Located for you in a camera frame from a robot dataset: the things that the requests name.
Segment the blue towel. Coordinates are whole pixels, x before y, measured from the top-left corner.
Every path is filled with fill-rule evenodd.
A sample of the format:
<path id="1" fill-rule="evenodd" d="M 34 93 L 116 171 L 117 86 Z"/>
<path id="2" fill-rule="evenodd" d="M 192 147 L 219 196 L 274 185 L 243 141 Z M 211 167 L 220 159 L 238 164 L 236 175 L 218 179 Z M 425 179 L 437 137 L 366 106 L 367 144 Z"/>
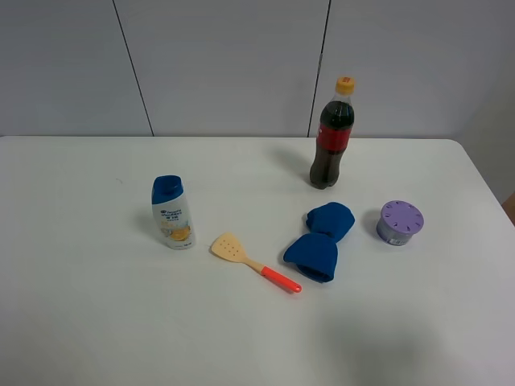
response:
<path id="1" fill-rule="evenodd" d="M 299 237 L 283 254 L 283 261 L 319 283 L 334 279 L 338 261 L 337 244 L 351 230 L 355 217 L 341 203 L 330 202 L 307 213 L 308 233 Z"/>

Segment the white blue shampoo bottle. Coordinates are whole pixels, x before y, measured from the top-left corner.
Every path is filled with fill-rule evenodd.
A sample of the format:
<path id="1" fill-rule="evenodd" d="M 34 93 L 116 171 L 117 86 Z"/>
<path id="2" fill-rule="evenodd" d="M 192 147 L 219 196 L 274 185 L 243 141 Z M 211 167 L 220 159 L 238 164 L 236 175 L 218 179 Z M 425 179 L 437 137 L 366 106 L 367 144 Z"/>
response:
<path id="1" fill-rule="evenodd" d="M 182 179 L 177 175 L 156 178 L 151 203 L 154 221 L 165 244 L 174 250 L 192 248 L 196 241 L 195 233 Z"/>

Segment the cola bottle yellow cap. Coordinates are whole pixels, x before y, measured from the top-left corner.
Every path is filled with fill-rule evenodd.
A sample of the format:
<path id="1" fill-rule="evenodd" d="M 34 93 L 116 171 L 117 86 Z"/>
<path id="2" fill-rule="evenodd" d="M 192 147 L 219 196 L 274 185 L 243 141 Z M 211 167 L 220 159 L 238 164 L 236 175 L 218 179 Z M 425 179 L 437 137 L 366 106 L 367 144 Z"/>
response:
<path id="1" fill-rule="evenodd" d="M 334 186 L 339 178 L 340 162 L 355 121 L 351 102 L 354 88 L 355 80 L 352 77 L 338 78 L 334 97 L 320 114 L 315 159 L 310 169 L 311 184 L 318 189 Z"/>

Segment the purple air freshener can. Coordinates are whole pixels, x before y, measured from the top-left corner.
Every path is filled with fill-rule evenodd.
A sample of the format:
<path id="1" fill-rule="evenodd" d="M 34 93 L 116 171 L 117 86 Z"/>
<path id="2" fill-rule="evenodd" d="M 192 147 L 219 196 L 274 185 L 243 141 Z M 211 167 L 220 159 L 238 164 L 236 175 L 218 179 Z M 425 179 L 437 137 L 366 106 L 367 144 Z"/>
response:
<path id="1" fill-rule="evenodd" d="M 383 205 L 376 231 L 385 243 L 403 246 L 422 230 L 423 225 L 423 215 L 413 204 L 393 200 Z"/>

